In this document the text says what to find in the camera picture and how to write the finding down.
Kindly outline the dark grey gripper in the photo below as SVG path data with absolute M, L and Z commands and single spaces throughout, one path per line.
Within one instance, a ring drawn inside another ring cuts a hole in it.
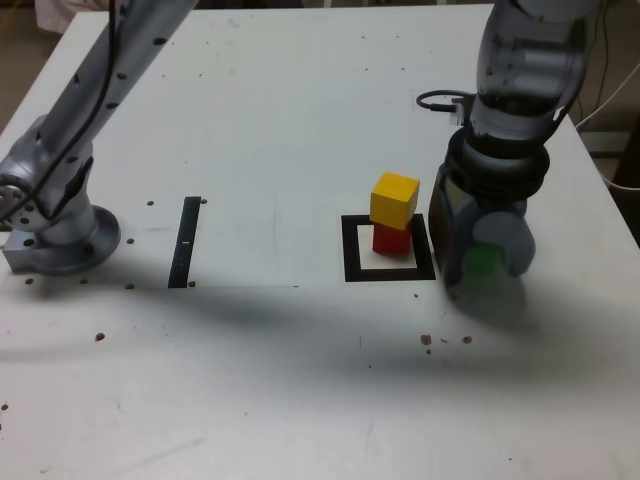
M 526 211 L 526 200 L 498 201 L 465 192 L 450 179 L 445 165 L 440 165 L 430 200 L 430 237 L 449 296 L 462 279 L 462 259 L 468 246 L 468 234 L 459 226 L 460 221 L 481 216 L 473 226 L 473 238 L 501 247 L 506 269 L 519 277 L 529 270 L 536 252 Z

